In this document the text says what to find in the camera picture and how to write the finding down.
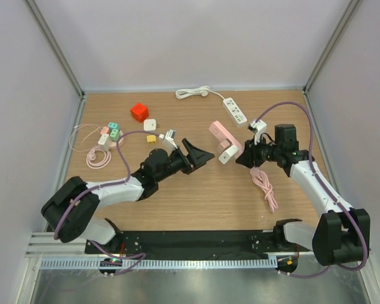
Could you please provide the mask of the white 80W charger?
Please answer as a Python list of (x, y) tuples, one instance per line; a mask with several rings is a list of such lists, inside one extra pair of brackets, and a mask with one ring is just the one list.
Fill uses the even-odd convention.
[(229, 146), (227, 149), (225, 149), (219, 156), (218, 160), (222, 164), (226, 164), (231, 158), (234, 158), (236, 154), (238, 153), (238, 147), (235, 145)]

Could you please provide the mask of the pink beige charger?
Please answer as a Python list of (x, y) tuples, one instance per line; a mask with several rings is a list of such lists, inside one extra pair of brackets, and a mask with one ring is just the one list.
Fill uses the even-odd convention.
[(217, 151), (219, 152), (219, 153), (223, 153), (228, 147), (230, 147), (231, 146), (231, 143), (229, 142), (229, 141), (227, 141), (227, 140), (225, 140), (225, 141), (222, 141), (219, 145), (218, 145), (218, 147), (217, 147)]

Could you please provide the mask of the pink power strip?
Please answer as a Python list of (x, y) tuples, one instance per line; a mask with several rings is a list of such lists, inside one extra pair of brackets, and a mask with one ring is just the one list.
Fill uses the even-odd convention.
[(222, 141), (227, 140), (231, 143), (231, 145), (237, 146), (239, 151), (237, 152), (234, 159), (237, 159), (241, 155), (243, 152), (243, 146), (218, 120), (212, 122), (208, 130), (219, 141), (219, 144)]

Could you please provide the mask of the white power strip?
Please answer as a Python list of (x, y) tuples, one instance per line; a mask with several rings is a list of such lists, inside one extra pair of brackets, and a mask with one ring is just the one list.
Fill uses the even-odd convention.
[(225, 98), (222, 105), (237, 127), (245, 126), (248, 122), (244, 113), (232, 98)]

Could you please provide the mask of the yellow small plug adapter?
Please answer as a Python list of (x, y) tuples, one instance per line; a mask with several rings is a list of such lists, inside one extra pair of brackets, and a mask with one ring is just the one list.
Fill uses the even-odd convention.
[(157, 142), (157, 136), (156, 135), (147, 135), (146, 136), (146, 142), (148, 144), (155, 144)]

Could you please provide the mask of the white square charger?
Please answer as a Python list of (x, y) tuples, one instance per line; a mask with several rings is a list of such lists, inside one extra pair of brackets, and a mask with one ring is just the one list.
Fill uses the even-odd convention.
[(158, 128), (157, 121), (154, 118), (145, 119), (143, 122), (144, 131), (155, 131)]

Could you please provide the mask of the red cube plug adapter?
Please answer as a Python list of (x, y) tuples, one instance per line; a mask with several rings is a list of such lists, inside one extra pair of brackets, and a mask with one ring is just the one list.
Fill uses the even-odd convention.
[(130, 114), (137, 122), (144, 122), (149, 117), (148, 107), (142, 103), (136, 103), (131, 109)]

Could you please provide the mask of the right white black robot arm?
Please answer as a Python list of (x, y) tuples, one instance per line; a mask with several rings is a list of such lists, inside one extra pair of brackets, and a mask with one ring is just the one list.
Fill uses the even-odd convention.
[(298, 244), (312, 251), (323, 266), (364, 265), (369, 256), (369, 214), (352, 207), (326, 181), (310, 152), (300, 149), (294, 125), (276, 125), (274, 138), (265, 134), (266, 127), (261, 120), (249, 125), (254, 137), (245, 142), (236, 163), (247, 168), (276, 163), (300, 186), (320, 217), (316, 227), (301, 220), (283, 220), (272, 236), (274, 246), (286, 251)]

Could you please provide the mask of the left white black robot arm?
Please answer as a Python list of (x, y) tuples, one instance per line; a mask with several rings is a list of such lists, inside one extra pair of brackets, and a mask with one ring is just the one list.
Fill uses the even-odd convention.
[(180, 148), (171, 152), (153, 149), (140, 167), (124, 179), (104, 183), (85, 182), (79, 176), (68, 179), (44, 204), (42, 216), (63, 243), (83, 238), (99, 244), (107, 253), (117, 252), (122, 244), (119, 229), (108, 219), (96, 218), (95, 211), (145, 200), (157, 192), (161, 181), (177, 172), (189, 175), (214, 158), (187, 139), (182, 143), (186, 154)]

